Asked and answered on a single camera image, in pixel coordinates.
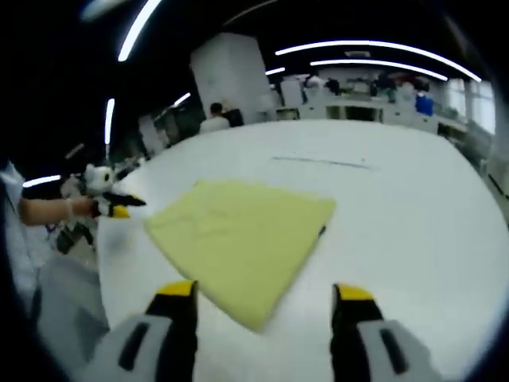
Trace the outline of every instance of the white tabletop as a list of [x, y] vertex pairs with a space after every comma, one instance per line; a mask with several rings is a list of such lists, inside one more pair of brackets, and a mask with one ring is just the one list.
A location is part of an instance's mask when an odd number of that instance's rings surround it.
[[[346, 162], [277, 160], [274, 157]], [[99, 222], [99, 272], [111, 327], [180, 280], [142, 217], [196, 181], [243, 179], [334, 197], [326, 233], [260, 334], [199, 297], [195, 380], [332, 380], [331, 285], [368, 289], [460, 377], [497, 329], [509, 291], [509, 235], [492, 195], [443, 138], [357, 121], [285, 121], [202, 134], [129, 174], [148, 202], [130, 220]]]

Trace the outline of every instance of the person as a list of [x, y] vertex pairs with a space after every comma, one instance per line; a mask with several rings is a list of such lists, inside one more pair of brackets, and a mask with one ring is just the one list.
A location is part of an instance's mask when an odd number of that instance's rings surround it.
[[39, 270], [53, 256], [53, 251], [40, 245], [31, 246], [31, 226], [57, 224], [75, 216], [91, 216], [94, 202], [88, 197], [50, 201], [27, 200], [22, 197], [23, 178], [9, 161], [0, 163], [0, 181], [5, 190], [6, 246], [14, 286], [27, 316], [32, 313]]
[[200, 124], [200, 134], [212, 133], [230, 127], [230, 122], [223, 117], [223, 105], [221, 103], [213, 103], [210, 106], [210, 114], [212, 117], [205, 119]]

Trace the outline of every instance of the yellow towel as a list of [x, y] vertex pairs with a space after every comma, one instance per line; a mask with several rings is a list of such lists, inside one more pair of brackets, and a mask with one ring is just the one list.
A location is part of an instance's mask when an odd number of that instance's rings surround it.
[[201, 181], [147, 219], [146, 229], [184, 277], [237, 322], [260, 330], [335, 205], [265, 185]]

